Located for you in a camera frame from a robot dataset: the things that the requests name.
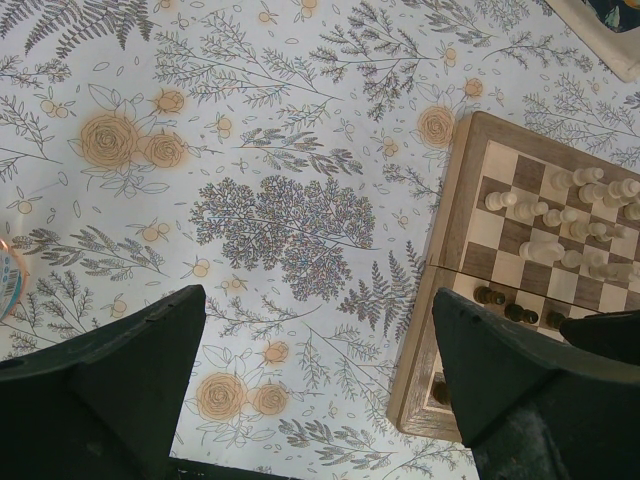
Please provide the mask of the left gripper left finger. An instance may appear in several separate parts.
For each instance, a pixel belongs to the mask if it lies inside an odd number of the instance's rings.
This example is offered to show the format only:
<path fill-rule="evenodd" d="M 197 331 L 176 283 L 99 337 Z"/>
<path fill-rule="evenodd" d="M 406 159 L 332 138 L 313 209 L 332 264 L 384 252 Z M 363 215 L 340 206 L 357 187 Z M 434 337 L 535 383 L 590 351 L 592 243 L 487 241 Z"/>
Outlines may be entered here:
<path fill-rule="evenodd" d="M 205 319 L 191 285 L 3 361 L 2 478 L 164 478 Z"/>

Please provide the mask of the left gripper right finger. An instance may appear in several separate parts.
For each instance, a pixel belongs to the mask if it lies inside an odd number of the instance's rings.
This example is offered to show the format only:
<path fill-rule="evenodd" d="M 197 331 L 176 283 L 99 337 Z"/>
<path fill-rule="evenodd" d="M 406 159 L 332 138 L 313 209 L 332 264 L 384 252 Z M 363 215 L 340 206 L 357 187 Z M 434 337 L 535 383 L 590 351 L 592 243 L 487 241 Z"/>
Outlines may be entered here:
<path fill-rule="evenodd" d="M 639 366 L 442 288 L 432 307 L 463 444 L 483 479 L 635 479 Z"/>

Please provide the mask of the dark chess rook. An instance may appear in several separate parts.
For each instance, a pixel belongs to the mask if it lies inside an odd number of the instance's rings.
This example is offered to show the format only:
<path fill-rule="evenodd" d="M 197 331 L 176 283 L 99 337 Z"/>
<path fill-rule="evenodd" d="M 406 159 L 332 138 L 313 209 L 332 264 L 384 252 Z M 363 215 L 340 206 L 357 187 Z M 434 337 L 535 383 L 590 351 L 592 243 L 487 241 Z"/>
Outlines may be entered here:
<path fill-rule="evenodd" d="M 451 403 L 448 386 L 443 381 L 436 381 L 433 384 L 432 396 L 439 404 L 449 405 Z"/>

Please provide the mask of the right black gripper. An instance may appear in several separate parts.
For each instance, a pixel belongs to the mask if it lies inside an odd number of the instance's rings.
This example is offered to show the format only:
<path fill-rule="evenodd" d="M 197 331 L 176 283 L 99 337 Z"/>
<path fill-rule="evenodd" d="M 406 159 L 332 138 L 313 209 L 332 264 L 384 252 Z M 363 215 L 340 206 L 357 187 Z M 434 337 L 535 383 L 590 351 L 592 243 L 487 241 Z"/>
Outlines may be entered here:
<path fill-rule="evenodd" d="M 600 313 L 565 319 L 561 335 L 572 346 L 631 365 L 640 365 L 639 311 Z"/>

